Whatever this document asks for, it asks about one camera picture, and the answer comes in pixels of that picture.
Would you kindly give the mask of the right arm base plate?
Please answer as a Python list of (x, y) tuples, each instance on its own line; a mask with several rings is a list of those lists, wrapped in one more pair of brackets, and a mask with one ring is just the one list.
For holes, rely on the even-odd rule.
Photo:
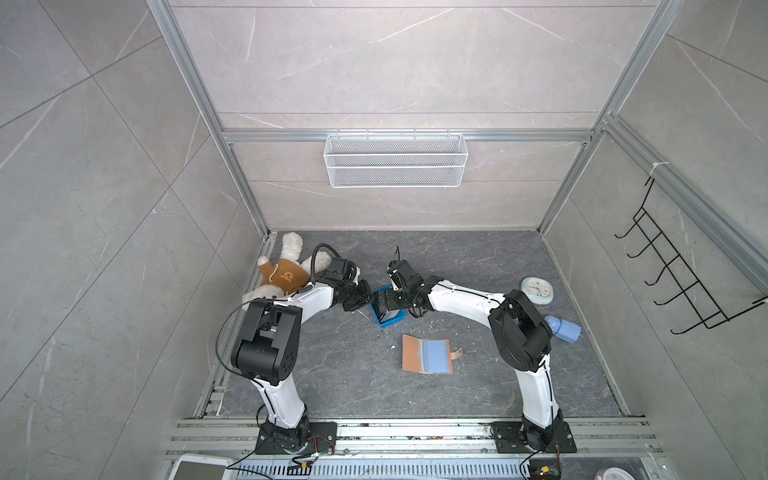
[(562, 419), (547, 428), (527, 421), (496, 421), (491, 423), (490, 433), (500, 454), (577, 452), (570, 426)]

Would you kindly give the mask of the blue dish brush toy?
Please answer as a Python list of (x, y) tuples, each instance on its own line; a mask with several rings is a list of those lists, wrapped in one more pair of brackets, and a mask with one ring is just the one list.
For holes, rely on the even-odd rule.
[(555, 316), (546, 316), (545, 321), (552, 330), (553, 335), (564, 342), (574, 344), (581, 336), (582, 328), (577, 323)]

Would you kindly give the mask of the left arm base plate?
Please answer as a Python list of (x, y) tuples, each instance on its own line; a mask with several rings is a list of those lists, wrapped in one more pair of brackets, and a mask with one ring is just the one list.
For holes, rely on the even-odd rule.
[(338, 424), (335, 422), (314, 422), (303, 419), (292, 429), (278, 427), (270, 421), (263, 424), (257, 437), (255, 453), (305, 455), (333, 448)]

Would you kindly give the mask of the stack of credit cards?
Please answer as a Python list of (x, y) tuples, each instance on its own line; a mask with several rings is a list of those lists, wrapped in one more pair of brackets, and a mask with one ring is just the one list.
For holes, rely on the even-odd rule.
[(379, 325), (393, 321), (400, 314), (396, 305), (397, 295), (391, 288), (376, 290), (372, 295), (371, 307)]

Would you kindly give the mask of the white teddy bear brown shirt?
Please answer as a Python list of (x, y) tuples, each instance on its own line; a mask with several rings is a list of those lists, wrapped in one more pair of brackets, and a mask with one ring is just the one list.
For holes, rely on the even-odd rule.
[(241, 302), (258, 298), (284, 298), (305, 287), (310, 282), (312, 257), (301, 261), (302, 250), (303, 239), (298, 233), (284, 234), (279, 260), (272, 263), (266, 256), (258, 258), (257, 268), (263, 276), (263, 283), (246, 293)]

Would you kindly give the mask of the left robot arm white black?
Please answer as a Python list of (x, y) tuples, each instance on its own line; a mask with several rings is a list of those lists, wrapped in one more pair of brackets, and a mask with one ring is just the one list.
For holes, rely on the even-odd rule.
[(217, 354), (227, 371), (249, 380), (258, 390), (267, 411), (267, 434), (296, 449), (309, 436), (307, 407), (297, 392), (295, 367), (302, 324), (335, 305), (356, 311), (371, 303), (367, 281), (360, 270), (326, 243), (310, 257), (309, 284), (282, 299), (258, 298), (231, 311), (245, 311), (231, 347), (230, 359)]

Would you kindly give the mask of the tan leather card holder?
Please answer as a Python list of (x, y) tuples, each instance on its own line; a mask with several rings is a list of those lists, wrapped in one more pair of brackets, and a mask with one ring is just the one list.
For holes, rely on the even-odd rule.
[(402, 337), (402, 369), (419, 374), (451, 374), (453, 362), (463, 350), (452, 350), (448, 340), (422, 340), (410, 335)]

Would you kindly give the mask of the blue card box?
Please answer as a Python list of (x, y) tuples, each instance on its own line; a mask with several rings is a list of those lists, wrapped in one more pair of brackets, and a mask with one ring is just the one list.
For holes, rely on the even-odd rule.
[(378, 326), (385, 328), (406, 318), (401, 298), (391, 286), (382, 287), (371, 293), (371, 309)]

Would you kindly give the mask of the pink white round object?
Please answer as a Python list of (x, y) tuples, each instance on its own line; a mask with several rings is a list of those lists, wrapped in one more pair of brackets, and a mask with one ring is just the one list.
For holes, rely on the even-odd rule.
[(635, 480), (635, 477), (620, 467), (608, 467), (599, 470), (595, 480)]

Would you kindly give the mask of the white round clock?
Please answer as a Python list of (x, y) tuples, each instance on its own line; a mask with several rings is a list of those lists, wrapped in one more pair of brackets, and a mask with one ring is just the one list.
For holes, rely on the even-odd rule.
[(525, 277), (520, 284), (520, 290), (535, 305), (549, 305), (554, 299), (553, 285), (539, 277)]

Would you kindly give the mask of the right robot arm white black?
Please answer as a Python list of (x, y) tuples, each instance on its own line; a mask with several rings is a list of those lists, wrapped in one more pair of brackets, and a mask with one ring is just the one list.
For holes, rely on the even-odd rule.
[(563, 420), (550, 374), (553, 332), (520, 290), (488, 293), (457, 285), (438, 276), (422, 277), (405, 260), (389, 263), (392, 288), (379, 295), (380, 314), (407, 310), (419, 318), (437, 311), (475, 321), (492, 332), (500, 357), (517, 377), (523, 400), (520, 436), (532, 451), (552, 444)]

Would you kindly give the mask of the aluminium rail front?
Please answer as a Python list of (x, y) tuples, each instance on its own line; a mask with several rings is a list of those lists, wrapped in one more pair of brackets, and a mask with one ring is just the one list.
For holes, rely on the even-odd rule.
[(226, 479), (592, 479), (622, 467), (638, 479), (674, 473), (649, 422), (570, 418), (546, 451), (517, 440), (509, 419), (323, 419), (300, 453), (263, 440), (245, 417), (181, 420), (163, 449), (162, 475), (179, 461), (223, 465)]

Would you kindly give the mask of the white tablet device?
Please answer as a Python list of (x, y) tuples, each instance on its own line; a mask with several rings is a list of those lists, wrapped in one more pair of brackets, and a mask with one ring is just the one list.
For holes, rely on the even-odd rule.
[(228, 469), (232, 460), (226, 457), (186, 453), (173, 464), (168, 479), (171, 480), (232, 480), (237, 471)]

